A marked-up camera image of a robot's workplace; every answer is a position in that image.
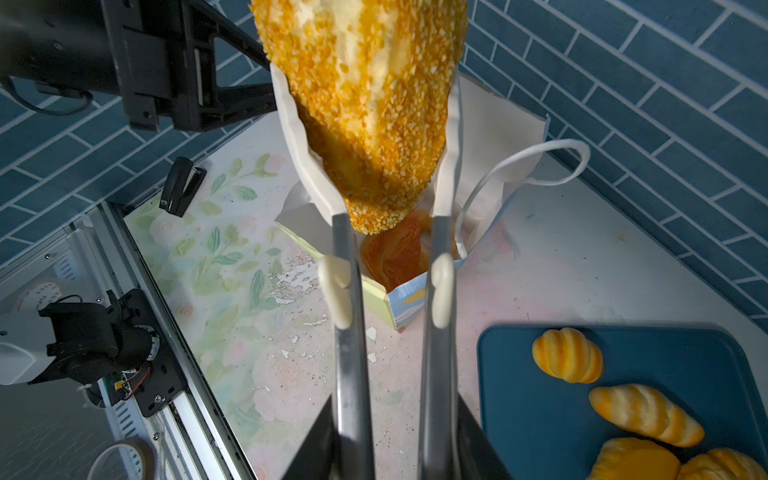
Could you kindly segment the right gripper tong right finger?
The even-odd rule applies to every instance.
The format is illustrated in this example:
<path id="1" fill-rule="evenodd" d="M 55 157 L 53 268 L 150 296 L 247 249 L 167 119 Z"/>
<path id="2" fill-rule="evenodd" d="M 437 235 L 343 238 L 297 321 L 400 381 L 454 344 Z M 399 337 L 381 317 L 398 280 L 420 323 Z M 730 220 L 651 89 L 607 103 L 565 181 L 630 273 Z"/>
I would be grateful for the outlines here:
<path id="1" fill-rule="evenodd" d="M 459 479 L 457 445 L 456 265 L 453 209 L 462 166 L 459 74 L 447 101 L 445 148 L 434 175 L 433 228 L 426 283 L 418 477 Z"/>

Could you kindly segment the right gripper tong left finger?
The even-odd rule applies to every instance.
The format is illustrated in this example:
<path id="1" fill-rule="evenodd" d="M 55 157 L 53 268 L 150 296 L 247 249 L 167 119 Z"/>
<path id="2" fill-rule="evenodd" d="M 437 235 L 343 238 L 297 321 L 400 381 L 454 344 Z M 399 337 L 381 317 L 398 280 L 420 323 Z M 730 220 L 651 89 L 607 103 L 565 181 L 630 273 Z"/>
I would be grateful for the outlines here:
<path id="1" fill-rule="evenodd" d="M 310 148 L 286 75 L 276 64 L 270 66 L 270 73 L 294 167 L 332 233 L 332 253 L 318 261 L 318 278 L 333 324 L 335 386 L 283 477 L 373 479 L 375 460 L 364 302 L 350 217 L 322 160 Z"/>

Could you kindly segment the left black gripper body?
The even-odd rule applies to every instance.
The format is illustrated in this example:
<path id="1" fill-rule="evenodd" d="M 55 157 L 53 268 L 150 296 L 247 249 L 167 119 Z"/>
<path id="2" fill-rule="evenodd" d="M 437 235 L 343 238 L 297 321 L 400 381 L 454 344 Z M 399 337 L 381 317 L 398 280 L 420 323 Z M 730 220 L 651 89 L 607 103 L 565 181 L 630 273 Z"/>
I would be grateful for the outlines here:
<path id="1" fill-rule="evenodd" d="M 104 1 L 117 85 L 129 124 L 206 132 L 275 111 L 270 84 L 220 87 L 215 42 L 263 68 L 263 47 L 205 1 Z"/>

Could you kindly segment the large sesame oval bread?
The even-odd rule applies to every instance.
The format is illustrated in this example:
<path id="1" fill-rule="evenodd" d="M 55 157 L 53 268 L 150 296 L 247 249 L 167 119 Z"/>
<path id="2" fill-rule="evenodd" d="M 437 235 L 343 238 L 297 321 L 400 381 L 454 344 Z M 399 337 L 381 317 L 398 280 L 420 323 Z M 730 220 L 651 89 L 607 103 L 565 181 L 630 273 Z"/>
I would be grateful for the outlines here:
<path id="1" fill-rule="evenodd" d="M 443 154 L 467 3 L 277 0 L 250 10 L 352 227 L 395 227 Z"/>

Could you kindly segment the long braided bread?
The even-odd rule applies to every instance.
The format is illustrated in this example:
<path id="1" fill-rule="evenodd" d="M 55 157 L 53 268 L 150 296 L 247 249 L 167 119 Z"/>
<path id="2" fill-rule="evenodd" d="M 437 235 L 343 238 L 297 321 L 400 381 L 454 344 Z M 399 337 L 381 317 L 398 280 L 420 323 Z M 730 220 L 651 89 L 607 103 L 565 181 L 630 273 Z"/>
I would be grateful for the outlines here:
<path id="1" fill-rule="evenodd" d="M 693 447 L 705 437 L 702 425 L 660 391 L 642 384 L 597 387 L 589 402 L 603 419 L 675 447 Z"/>

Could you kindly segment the white paper gift bag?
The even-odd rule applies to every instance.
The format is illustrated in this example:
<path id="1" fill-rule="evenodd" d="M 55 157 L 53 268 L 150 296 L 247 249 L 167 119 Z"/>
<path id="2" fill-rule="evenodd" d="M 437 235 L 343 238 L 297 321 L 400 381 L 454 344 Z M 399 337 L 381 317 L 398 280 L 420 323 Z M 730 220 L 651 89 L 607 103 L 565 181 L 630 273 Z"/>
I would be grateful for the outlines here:
<path id="1" fill-rule="evenodd" d="M 341 195 L 309 145 L 285 74 L 271 73 L 282 132 L 300 181 L 290 191 L 278 224 L 315 258 L 333 252 L 332 218 L 343 213 Z M 456 73 L 448 100 L 448 123 L 443 161 L 458 159 L 455 172 L 438 165 L 420 205 L 432 210 L 440 191 L 455 186 L 453 204 L 441 203 L 451 213 L 458 258 L 464 260 L 501 213 L 506 200 L 520 186 L 552 187 L 577 178 L 590 160 L 588 146 L 577 140 L 549 141 L 547 118 L 539 117 L 496 95 L 473 79 Z M 568 176 L 539 180 L 532 172 L 545 152 L 572 149 L 577 167 Z"/>

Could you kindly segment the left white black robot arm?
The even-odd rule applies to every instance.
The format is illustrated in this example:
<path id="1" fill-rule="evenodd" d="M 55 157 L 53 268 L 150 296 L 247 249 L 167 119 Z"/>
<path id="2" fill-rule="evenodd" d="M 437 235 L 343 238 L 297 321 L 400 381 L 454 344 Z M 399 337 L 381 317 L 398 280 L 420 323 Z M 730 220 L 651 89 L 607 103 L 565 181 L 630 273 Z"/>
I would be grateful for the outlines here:
<path id="1" fill-rule="evenodd" d="M 129 126 L 205 133 L 276 108 L 269 84 L 222 86 L 215 47 L 226 43 L 262 67 L 262 46 L 204 1 L 5 1 L 1 86 L 15 81 L 88 109 L 97 93 L 121 100 Z M 70 378 L 87 384 L 155 358 L 161 337 L 124 307 L 57 300 L 37 319 L 1 320 L 5 385 Z"/>

